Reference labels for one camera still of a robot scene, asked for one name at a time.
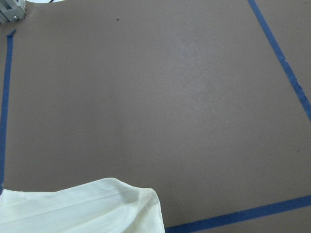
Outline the aluminium frame post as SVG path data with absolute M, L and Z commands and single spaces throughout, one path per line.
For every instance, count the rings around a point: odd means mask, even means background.
M 15 22 L 25 18 L 24 0 L 0 0 L 0 23 Z

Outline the cream long-sleeve cat shirt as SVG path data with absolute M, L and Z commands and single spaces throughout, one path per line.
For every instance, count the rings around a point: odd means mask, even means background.
M 56 192 L 5 189 L 3 233 L 162 233 L 156 192 L 104 178 Z

